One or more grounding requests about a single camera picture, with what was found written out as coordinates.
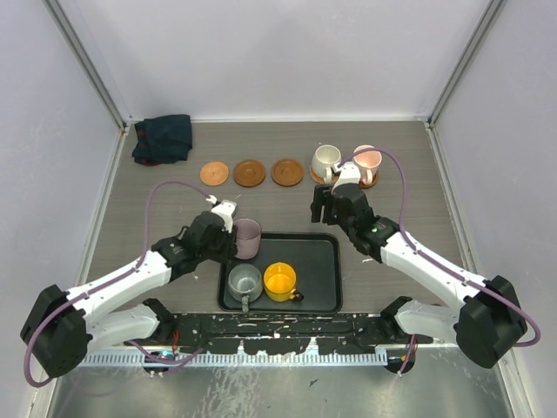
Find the woven rattan coaster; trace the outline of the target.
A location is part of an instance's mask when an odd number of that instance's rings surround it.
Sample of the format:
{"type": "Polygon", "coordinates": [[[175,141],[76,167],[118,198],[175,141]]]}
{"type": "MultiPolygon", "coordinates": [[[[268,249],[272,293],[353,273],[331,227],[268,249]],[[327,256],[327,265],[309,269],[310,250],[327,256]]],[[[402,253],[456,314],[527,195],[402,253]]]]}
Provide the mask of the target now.
{"type": "MultiPolygon", "coordinates": [[[[313,179],[314,182],[316,182],[319,185],[326,185],[325,179],[317,176],[312,168],[310,168],[309,173],[310,173],[310,176],[311,176],[311,178],[313,179]]],[[[330,182],[330,185],[335,184],[338,181],[338,178],[339,178],[339,175],[333,175],[332,176],[332,181],[330,182]]]]}

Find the dark wooden coaster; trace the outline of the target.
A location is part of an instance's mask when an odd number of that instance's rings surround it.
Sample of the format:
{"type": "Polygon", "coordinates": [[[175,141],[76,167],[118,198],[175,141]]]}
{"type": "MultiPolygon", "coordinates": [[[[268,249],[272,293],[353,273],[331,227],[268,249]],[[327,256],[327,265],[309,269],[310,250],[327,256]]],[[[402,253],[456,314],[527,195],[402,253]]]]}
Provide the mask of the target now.
{"type": "Polygon", "coordinates": [[[372,175],[372,182],[369,183],[369,184],[366,184],[366,183],[360,181],[359,182],[359,188],[360,189],[370,189],[370,188],[374,187],[378,183],[378,181],[379,181],[379,172],[375,172],[372,175]]]}
{"type": "Polygon", "coordinates": [[[291,187],[302,181],[303,166],[295,159],[283,158],[272,166],[272,180],[280,186],[291,187]]]}
{"type": "Polygon", "coordinates": [[[234,181],[245,188],[260,185],[265,180],[265,177],[265,167],[255,159],[240,161],[233,170],[234,181]]]}

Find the white speckled mug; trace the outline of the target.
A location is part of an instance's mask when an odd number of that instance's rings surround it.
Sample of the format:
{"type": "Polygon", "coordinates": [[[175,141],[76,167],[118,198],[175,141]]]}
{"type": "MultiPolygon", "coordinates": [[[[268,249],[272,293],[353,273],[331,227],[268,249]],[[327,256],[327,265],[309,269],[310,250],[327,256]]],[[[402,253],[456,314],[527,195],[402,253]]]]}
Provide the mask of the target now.
{"type": "Polygon", "coordinates": [[[327,185],[332,181],[334,175],[333,167],[341,160],[341,152],[334,145],[321,145],[312,155],[310,168],[315,174],[323,179],[327,185]]]}

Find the purple mug black handle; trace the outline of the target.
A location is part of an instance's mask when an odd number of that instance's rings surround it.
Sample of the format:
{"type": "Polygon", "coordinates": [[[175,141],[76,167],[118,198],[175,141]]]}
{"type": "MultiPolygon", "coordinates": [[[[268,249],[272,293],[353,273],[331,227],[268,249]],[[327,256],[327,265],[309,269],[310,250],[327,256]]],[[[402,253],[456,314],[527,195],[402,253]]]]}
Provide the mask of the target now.
{"type": "Polygon", "coordinates": [[[260,247],[261,225],[254,219],[237,219],[233,225],[237,227],[236,257],[240,260],[254,258],[260,247]]]}

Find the pink ceramic mug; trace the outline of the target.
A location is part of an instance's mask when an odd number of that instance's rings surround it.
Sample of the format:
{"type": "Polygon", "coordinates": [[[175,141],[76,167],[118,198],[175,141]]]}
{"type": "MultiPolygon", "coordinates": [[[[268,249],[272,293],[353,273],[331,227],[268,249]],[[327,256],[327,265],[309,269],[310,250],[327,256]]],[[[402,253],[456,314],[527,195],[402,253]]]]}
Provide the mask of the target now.
{"type": "Polygon", "coordinates": [[[372,175],[378,171],[382,163],[381,153],[374,151],[372,145],[360,145],[353,152],[352,162],[359,168],[360,181],[371,183],[372,175]]]}

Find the grey stoneware mug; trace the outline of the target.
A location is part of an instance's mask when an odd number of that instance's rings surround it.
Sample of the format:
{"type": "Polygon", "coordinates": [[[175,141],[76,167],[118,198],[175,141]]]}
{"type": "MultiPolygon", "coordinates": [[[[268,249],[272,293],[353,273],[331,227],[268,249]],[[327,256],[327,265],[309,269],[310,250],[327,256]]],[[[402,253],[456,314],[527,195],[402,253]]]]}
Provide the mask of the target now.
{"type": "Polygon", "coordinates": [[[262,273],[250,264],[239,264],[230,271],[227,287],[232,297],[241,303],[242,312],[248,313],[250,304],[263,293],[262,273]]]}

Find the light orange coaster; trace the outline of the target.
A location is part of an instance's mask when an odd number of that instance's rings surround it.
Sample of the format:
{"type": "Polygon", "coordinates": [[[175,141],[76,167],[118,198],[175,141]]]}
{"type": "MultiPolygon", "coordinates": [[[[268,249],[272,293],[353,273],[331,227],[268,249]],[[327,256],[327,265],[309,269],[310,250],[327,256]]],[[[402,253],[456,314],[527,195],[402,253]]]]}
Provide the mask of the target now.
{"type": "Polygon", "coordinates": [[[222,185],[229,178],[229,167],[221,161],[205,164],[200,170],[201,181],[208,186],[222,185]]]}

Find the yellow mug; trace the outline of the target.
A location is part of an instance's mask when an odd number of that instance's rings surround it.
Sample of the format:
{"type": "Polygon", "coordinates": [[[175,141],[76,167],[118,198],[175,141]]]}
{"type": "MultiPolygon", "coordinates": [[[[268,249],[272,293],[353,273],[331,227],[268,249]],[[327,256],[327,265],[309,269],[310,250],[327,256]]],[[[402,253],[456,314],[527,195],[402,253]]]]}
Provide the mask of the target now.
{"type": "Polygon", "coordinates": [[[263,284],[266,295],[274,302],[304,299],[304,295],[298,290],[298,277],[295,270],[284,262],[273,263],[265,269],[263,284]]]}

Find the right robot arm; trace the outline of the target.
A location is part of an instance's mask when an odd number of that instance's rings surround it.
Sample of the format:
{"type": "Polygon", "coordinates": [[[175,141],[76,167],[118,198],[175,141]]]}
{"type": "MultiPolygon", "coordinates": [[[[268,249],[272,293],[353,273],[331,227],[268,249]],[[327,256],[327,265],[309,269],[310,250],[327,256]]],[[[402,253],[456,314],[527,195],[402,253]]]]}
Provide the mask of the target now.
{"type": "Polygon", "coordinates": [[[375,214],[358,186],[315,186],[311,214],[313,223],[339,226],[359,253],[402,272],[442,300],[436,306],[399,296],[384,308],[381,330],[390,342],[412,334],[431,337],[457,345],[470,361],[491,368],[526,333],[509,280],[485,279],[422,246],[396,222],[375,214]]]}

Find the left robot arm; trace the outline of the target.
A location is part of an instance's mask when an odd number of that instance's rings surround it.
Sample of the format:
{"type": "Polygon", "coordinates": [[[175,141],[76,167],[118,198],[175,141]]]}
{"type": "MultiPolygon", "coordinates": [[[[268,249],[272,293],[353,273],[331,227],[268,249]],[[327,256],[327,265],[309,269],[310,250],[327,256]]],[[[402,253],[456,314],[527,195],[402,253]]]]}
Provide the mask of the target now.
{"type": "Polygon", "coordinates": [[[31,377],[32,359],[53,379],[68,374],[86,355],[128,340],[169,342],[176,322],[161,302],[148,299],[128,310],[120,307],[194,272],[207,260],[231,260],[237,252],[235,212],[233,202],[218,202],[179,234],[161,239],[117,271],[67,291],[56,285],[41,291],[20,332],[27,346],[23,370],[29,384],[39,385],[31,377]]]}

